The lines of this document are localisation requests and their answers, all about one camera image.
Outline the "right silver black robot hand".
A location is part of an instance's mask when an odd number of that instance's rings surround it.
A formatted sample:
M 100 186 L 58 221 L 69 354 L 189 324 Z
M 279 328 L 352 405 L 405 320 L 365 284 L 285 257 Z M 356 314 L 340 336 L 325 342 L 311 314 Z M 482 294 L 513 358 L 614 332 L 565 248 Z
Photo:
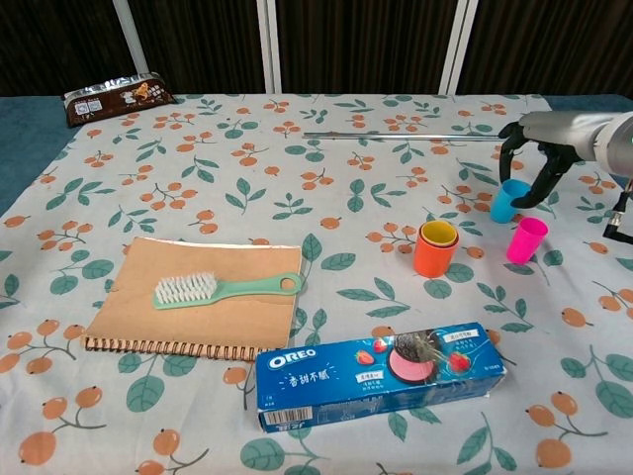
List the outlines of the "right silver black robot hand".
M 510 178 L 515 152 L 527 143 L 536 143 L 545 153 L 546 162 L 528 192 L 511 201 L 517 209 L 534 208 L 549 196 L 573 164 L 594 161 L 594 141 L 604 127 L 598 114 L 571 111 L 532 112 L 504 126 L 498 133 L 502 140 L 499 156 L 499 179 Z

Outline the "light blue plastic cup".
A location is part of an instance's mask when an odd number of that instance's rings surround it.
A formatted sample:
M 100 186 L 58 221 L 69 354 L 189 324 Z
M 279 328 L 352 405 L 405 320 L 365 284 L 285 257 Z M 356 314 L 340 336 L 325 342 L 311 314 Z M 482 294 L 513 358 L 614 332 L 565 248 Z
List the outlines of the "light blue plastic cup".
M 514 199 L 524 197 L 530 190 L 530 185 L 517 179 L 503 181 L 491 207 L 491 219 L 500 224 L 509 223 L 516 214 L 512 205 Z

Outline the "small pink plastic cup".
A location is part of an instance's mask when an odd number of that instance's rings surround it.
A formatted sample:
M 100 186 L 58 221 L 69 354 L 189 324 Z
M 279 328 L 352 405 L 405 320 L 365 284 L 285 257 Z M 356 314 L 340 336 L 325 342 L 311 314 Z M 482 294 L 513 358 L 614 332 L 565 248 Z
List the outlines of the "small pink plastic cup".
M 506 251 L 506 258 L 513 264 L 525 264 L 549 233 L 545 222 L 537 218 L 523 218 L 514 231 Z

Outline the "yellow plastic cup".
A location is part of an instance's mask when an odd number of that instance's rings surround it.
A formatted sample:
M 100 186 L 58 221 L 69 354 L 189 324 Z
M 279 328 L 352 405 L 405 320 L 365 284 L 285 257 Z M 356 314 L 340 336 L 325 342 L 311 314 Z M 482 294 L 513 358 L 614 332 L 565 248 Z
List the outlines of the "yellow plastic cup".
M 419 236 L 429 245 L 449 247 L 458 239 L 458 232 L 448 222 L 441 220 L 428 221 L 419 229 Z

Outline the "large orange plastic cup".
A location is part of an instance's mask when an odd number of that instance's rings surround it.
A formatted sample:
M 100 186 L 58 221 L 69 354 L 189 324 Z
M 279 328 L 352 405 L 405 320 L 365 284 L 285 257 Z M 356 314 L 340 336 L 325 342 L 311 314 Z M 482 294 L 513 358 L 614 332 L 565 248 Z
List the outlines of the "large orange plastic cup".
M 413 268 L 427 278 L 441 277 L 449 268 L 459 243 L 459 238 L 449 247 L 435 247 L 422 240 L 417 233 L 413 254 Z

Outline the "thin metal rod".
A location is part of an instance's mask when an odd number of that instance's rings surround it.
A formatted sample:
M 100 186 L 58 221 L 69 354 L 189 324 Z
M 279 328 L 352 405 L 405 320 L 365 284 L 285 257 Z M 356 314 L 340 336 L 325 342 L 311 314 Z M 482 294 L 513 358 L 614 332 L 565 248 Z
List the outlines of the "thin metal rod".
M 331 141 L 443 141 L 443 142 L 502 142 L 495 135 L 442 135 L 442 134 L 399 134 L 399 133 L 337 133 L 337 132 L 309 132 L 303 133 L 304 140 Z

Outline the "black folding screen white frames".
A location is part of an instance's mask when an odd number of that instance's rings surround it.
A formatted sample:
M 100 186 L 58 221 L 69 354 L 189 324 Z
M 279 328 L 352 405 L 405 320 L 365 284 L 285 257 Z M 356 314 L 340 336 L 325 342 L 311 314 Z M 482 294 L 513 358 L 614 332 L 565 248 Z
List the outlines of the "black folding screen white frames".
M 256 0 L 128 0 L 179 93 L 265 89 Z M 432 93 L 458 0 L 275 0 L 286 92 Z M 0 97 L 136 71 L 113 0 L 0 0 Z M 633 98 L 633 0 L 478 0 L 460 94 Z

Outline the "floral leaf print tablecloth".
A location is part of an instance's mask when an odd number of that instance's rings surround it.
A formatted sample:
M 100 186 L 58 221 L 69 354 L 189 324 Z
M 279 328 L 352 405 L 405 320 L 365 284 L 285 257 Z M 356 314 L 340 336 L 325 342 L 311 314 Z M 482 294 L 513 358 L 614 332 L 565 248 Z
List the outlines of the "floral leaf print tablecloth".
M 487 142 L 538 95 L 187 95 L 75 129 L 0 216 L 0 475 L 633 475 L 633 246 L 602 236 L 619 187 L 574 165 L 532 210 L 523 265 L 490 219 Z M 437 278 L 419 228 L 459 243 Z M 87 352 L 135 238 L 301 249 L 293 345 L 476 321 L 506 376 L 488 397 L 265 433 L 243 362 Z

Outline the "blue Oreo cookie box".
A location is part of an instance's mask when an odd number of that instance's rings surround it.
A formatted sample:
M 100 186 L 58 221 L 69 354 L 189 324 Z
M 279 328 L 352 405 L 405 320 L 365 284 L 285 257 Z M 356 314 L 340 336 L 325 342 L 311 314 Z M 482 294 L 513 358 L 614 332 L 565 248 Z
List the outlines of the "blue Oreo cookie box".
M 506 373 L 478 323 L 267 351 L 255 371 L 267 432 L 483 397 Z

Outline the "green scrubbing brush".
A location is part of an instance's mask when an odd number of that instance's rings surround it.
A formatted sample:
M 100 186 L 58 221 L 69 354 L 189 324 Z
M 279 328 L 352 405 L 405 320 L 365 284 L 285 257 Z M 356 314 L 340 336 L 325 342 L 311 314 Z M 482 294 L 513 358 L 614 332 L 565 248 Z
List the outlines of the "green scrubbing brush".
M 263 279 L 228 281 L 213 273 L 200 272 L 161 279 L 153 291 L 156 310 L 213 305 L 221 300 L 250 295 L 294 296 L 302 290 L 302 277 L 282 273 Z

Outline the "kraft spiral notebook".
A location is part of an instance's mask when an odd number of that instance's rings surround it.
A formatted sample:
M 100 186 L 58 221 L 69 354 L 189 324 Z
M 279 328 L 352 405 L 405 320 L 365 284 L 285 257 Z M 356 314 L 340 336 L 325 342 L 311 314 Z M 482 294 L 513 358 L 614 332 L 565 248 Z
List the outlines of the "kraft spiral notebook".
M 200 244 L 136 238 L 109 296 L 86 330 L 88 350 L 131 351 L 252 361 L 290 338 L 297 295 L 250 295 L 213 305 L 156 310 L 163 278 L 200 272 L 247 281 L 300 275 L 302 251 L 287 245 Z

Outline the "brown snack packet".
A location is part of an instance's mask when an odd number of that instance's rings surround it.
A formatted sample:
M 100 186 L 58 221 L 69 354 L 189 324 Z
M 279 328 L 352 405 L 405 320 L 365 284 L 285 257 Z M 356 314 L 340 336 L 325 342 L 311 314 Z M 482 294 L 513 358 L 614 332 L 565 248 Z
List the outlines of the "brown snack packet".
M 60 96 L 69 128 L 175 104 L 175 96 L 154 72 L 107 80 Z

